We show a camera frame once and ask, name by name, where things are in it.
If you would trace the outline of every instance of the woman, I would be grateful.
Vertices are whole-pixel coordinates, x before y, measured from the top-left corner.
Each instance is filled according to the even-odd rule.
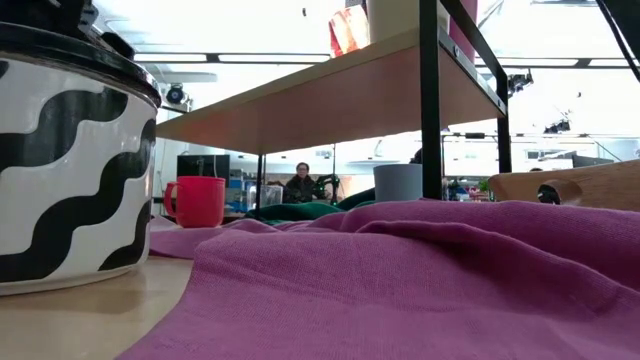
[[[296,166],[296,175],[286,185],[286,203],[305,203],[313,201],[315,181],[309,177],[309,165],[300,163]]]

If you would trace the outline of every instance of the mug handle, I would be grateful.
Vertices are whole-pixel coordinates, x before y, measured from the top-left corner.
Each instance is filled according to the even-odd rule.
[[[176,186],[180,186],[180,184],[174,181],[168,182],[167,190],[164,192],[164,208],[167,210],[167,214],[171,217],[176,217],[176,212],[173,210],[173,204],[171,204],[171,193],[173,193],[173,188]]]

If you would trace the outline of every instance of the computer monitor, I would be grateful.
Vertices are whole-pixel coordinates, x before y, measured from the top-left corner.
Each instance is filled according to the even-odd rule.
[[[611,159],[592,158],[592,157],[579,156],[579,155],[573,155],[571,157],[571,160],[573,160],[574,168],[593,166],[593,165],[611,164],[613,162],[613,160]]]
[[[229,155],[178,155],[178,176],[211,176],[225,179],[229,187]]]

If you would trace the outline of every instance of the green fabric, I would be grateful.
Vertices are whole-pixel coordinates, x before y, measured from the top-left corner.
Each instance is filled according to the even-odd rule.
[[[374,200],[374,189],[369,189],[344,199],[338,204],[338,206],[331,206],[318,202],[279,204],[261,208],[259,219],[256,219],[255,210],[249,211],[245,217],[249,219],[256,219],[269,225],[277,225],[288,221],[315,220],[325,215],[349,211],[356,207],[370,205]]]

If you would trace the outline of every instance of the desk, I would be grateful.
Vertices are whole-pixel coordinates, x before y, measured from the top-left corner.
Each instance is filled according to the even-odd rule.
[[[113,359],[180,299],[193,262],[151,257],[120,277],[0,297],[2,359]]]

